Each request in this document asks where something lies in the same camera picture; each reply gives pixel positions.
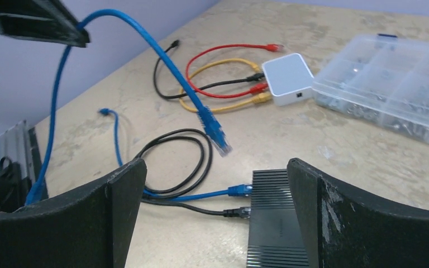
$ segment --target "plastic organizer box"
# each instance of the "plastic organizer box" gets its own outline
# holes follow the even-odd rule
[[[357,36],[312,88],[321,106],[429,143],[429,42]]]

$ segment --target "white wall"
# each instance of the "white wall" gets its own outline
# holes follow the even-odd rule
[[[175,31],[219,0],[63,0],[82,20],[101,8],[129,14],[157,40]],[[72,49],[65,67],[59,107],[148,48],[116,18],[99,18],[88,30],[91,43]],[[34,125],[49,115],[55,72],[64,46],[0,36],[0,134],[26,119]]]
[[[429,16],[429,0],[276,0],[277,2],[317,4],[370,11]]]

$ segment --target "countertop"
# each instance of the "countertop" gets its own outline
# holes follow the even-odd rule
[[[429,41],[429,17],[225,0],[164,39],[161,46],[180,39],[182,44],[172,59],[184,69],[191,57],[212,46],[280,43],[285,46],[285,54],[302,54],[315,74],[355,35],[378,32]],[[194,68],[232,57],[261,64],[282,55],[258,49],[225,50],[197,60]],[[151,75],[156,59],[152,50],[145,51],[58,110],[55,146],[46,176],[50,196],[117,167],[113,119],[99,115],[99,108],[120,113],[124,161],[159,135],[201,127],[195,114],[155,94]],[[207,70],[194,81],[204,85],[251,73],[247,66],[234,63]],[[178,91],[166,68],[159,74],[159,85],[166,93]],[[214,107],[221,103],[202,100]],[[374,194],[429,209],[427,144],[321,108],[312,100],[285,107],[263,104],[217,118],[233,152],[225,158],[215,153],[211,173],[197,193],[249,183],[253,170],[282,169],[289,159],[299,157]],[[48,125],[47,118],[36,126],[42,156]],[[173,142],[155,148],[146,158],[147,182],[158,189],[173,186],[192,171],[198,157],[197,148],[189,143]],[[220,197],[194,204],[226,209],[249,205],[249,200]],[[141,204],[126,267],[245,267],[248,230],[247,221]]]

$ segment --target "screw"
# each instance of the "screw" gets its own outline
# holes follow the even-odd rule
[[[352,110],[352,115],[355,117],[362,117],[364,115],[364,107],[354,104],[354,109]]]
[[[385,97],[384,96],[378,95],[378,94],[376,94],[374,92],[370,92],[368,94],[368,97],[370,97],[371,99],[377,99],[378,101],[381,101],[381,102],[385,101]]]
[[[364,119],[368,121],[376,121],[379,117],[379,113],[373,110],[370,110],[368,113],[364,113]]]
[[[395,131],[399,131],[401,126],[398,123],[391,123],[389,125],[385,125],[385,127],[392,128]]]
[[[408,105],[409,105],[410,109],[414,112],[422,114],[425,111],[422,106],[418,106],[418,105],[412,104],[412,103],[409,103]]]
[[[402,123],[402,127],[408,132],[408,134],[410,135],[410,136],[413,136],[413,133],[412,133],[412,131],[409,129],[409,127],[408,127],[408,122],[403,122]]]
[[[339,106],[340,106],[339,99],[333,99],[333,101],[330,103],[330,107],[333,109],[338,109]]]
[[[353,109],[354,109],[354,106],[353,105],[349,105],[348,108],[346,109],[346,113],[347,114],[352,114]]]
[[[422,125],[413,124],[412,132],[416,138],[423,140],[425,138],[425,133],[427,132],[427,129]]]

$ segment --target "cable bundle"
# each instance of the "cable bundle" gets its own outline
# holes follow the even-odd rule
[[[175,40],[166,50],[165,52],[170,51],[173,48],[176,48],[180,45],[180,41],[179,40]],[[253,63],[252,61],[248,61],[246,59],[240,59],[240,58],[233,58],[233,59],[224,59],[224,60],[220,60],[220,61],[215,61],[214,63],[209,63],[201,68],[199,68],[198,70],[196,70],[193,74],[188,75],[188,69],[191,65],[191,63],[193,61],[195,61],[197,58],[201,57],[202,55],[205,55],[208,52],[217,50],[217,49],[224,49],[224,48],[228,48],[228,47],[251,47],[251,48],[258,48],[258,49],[265,49],[265,50],[269,50],[269,51],[274,51],[274,52],[278,52],[282,50],[282,46],[280,45],[275,45],[275,44],[270,44],[270,45],[249,45],[249,44],[233,44],[233,45],[223,45],[223,46],[217,46],[217,47],[213,47],[211,49],[208,49],[200,54],[198,54],[197,56],[195,56],[194,58],[192,58],[189,63],[187,64],[187,68],[185,70],[185,75],[187,76],[187,81],[188,83],[192,86],[192,88],[198,92],[201,93],[203,95],[206,95],[208,97],[213,97],[213,98],[221,98],[221,99],[231,99],[231,98],[239,98],[239,97],[244,97],[247,96],[249,94],[254,95],[253,97],[243,100],[241,102],[229,105],[229,106],[225,106],[225,107],[219,107],[219,108],[214,108],[211,111],[213,113],[222,113],[222,112],[227,112],[227,111],[231,111],[234,109],[239,109],[241,107],[247,106],[249,104],[258,104],[258,103],[262,103],[262,102],[267,102],[269,100],[272,99],[272,96],[270,95],[269,92],[264,92],[268,85],[267,83],[263,82],[263,83],[259,83],[253,87],[251,87],[249,90],[246,90],[244,92],[241,93],[236,93],[236,94],[229,94],[229,95],[219,95],[219,94],[212,94],[212,93],[207,93],[204,90],[208,89],[208,88],[213,88],[213,87],[217,87],[220,85],[228,85],[228,84],[237,84],[237,83],[246,83],[246,82],[258,82],[261,79],[264,78],[264,74],[261,72],[258,64]],[[213,66],[216,65],[220,65],[220,64],[225,64],[225,63],[233,63],[233,62],[239,62],[239,63],[244,63],[247,64],[249,66],[251,66],[251,68],[254,70],[255,74],[248,76],[246,78],[243,79],[236,79],[236,80],[228,80],[228,81],[221,81],[221,82],[217,82],[217,83],[212,83],[209,85],[205,85],[203,87],[197,88],[196,86],[193,85],[191,79],[193,77],[195,77],[197,74],[201,73],[202,71],[211,68]],[[156,71],[157,68],[159,66],[160,63],[160,58],[157,59],[157,62],[155,63],[155,67],[154,67],[154,73],[152,76],[152,81],[154,83],[154,88],[155,91],[157,92],[157,94],[162,97],[163,99],[166,100],[170,100],[170,99],[178,99],[180,102],[180,105],[190,111],[190,112],[196,112],[196,108],[190,107],[189,105],[186,104],[186,102],[183,100],[183,97],[186,97],[186,94],[183,93],[184,89],[180,88],[179,89],[179,94],[177,95],[163,95],[157,85],[157,78],[156,78]]]
[[[222,156],[227,155],[232,149],[231,149],[231,146],[226,141],[226,137],[223,130],[221,129],[220,123],[213,116],[213,113],[211,112],[211,110],[208,107],[203,105],[201,100],[191,89],[187,81],[183,78],[180,71],[177,69],[175,64],[170,60],[170,58],[167,56],[164,50],[159,46],[159,44],[157,44],[157,42],[152,38],[152,36],[150,36],[150,34],[141,25],[139,25],[133,18],[115,9],[102,9],[102,10],[93,12],[88,17],[86,17],[82,22],[80,22],[77,25],[77,29],[82,30],[86,27],[87,24],[89,24],[96,18],[103,17],[103,16],[117,17],[123,20],[125,23],[130,25],[134,30],[136,30],[144,38],[144,40],[155,50],[155,52],[159,55],[161,60],[167,65],[167,67],[174,75],[174,77],[177,79],[177,81],[185,89],[187,96],[190,97],[190,99],[197,107],[198,118],[201,121],[201,124],[203,126],[205,133],[214,142],[219,153]],[[67,46],[65,48],[61,56],[58,70],[56,72],[55,83],[53,87],[52,99],[51,99],[51,105],[50,105],[49,139],[47,143],[47,149],[45,151],[45,158],[44,158],[44,162],[42,163],[42,168],[40,170],[39,177],[37,178],[36,182],[33,184],[32,188],[30,189],[27,195],[27,198],[25,201],[26,205],[32,204],[34,202],[38,202],[41,200],[41,197],[42,197],[45,173],[47,171],[47,168],[50,162],[51,152],[53,149],[53,142],[54,142],[54,135],[55,135],[55,121],[56,121],[56,101],[58,96],[58,90],[60,87],[60,80],[61,80],[61,75],[63,73],[63,68],[65,67],[66,60],[68,59],[68,56],[70,55],[71,50],[72,50],[71,46]]]
[[[119,150],[119,141],[118,141],[118,122],[119,122],[119,116],[116,111],[113,111],[108,108],[103,108],[99,110],[99,113],[107,116],[107,115],[113,115],[115,118],[115,125],[114,125],[114,144],[115,144],[115,150],[116,150],[116,159],[119,164],[119,166],[123,165],[122,159],[121,159],[121,153]],[[185,136],[179,134],[186,134],[186,133],[193,133],[198,136],[201,136],[203,140],[206,141],[208,145],[208,150],[206,151],[203,143],[200,139],[192,137],[192,136]],[[204,198],[210,198],[210,197],[218,197],[221,195],[228,195],[230,197],[247,197],[252,192],[252,186],[251,185],[237,185],[229,187],[226,190],[221,190],[217,192],[212,193],[205,193],[205,194],[195,194],[195,195],[186,195],[199,187],[202,182],[206,179],[209,170],[211,168],[211,164],[213,162],[213,146],[211,143],[211,140],[209,137],[203,133],[200,130],[193,129],[193,128],[183,128],[181,130],[175,130],[169,133],[166,133],[162,136],[159,136],[149,143],[145,145],[142,150],[136,154],[135,158],[144,158],[144,154],[154,148],[155,146],[161,145],[163,143],[169,142],[169,141],[175,141],[175,140],[184,140],[184,141],[190,141],[194,142],[198,145],[200,149],[200,158],[198,160],[198,163],[195,166],[195,169],[191,172],[190,175],[186,179],[184,179],[181,183],[178,185],[165,190],[157,190],[149,187],[148,185],[145,185],[144,188],[144,194],[142,196],[142,202],[153,204],[153,205],[164,205],[164,206],[170,206],[170,207],[182,207],[187,208],[196,212],[200,212],[207,215],[213,215],[213,216],[224,216],[224,217],[238,217],[238,218],[249,218],[250,216],[250,209],[246,207],[236,208],[236,209],[225,209],[223,211],[212,211],[212,210],[206,210],[202,208],[197,208],[192,205],[184,204],[181,202],[186,201],[192,201],[192,200],[198,200],[198,199],[204,199]]]

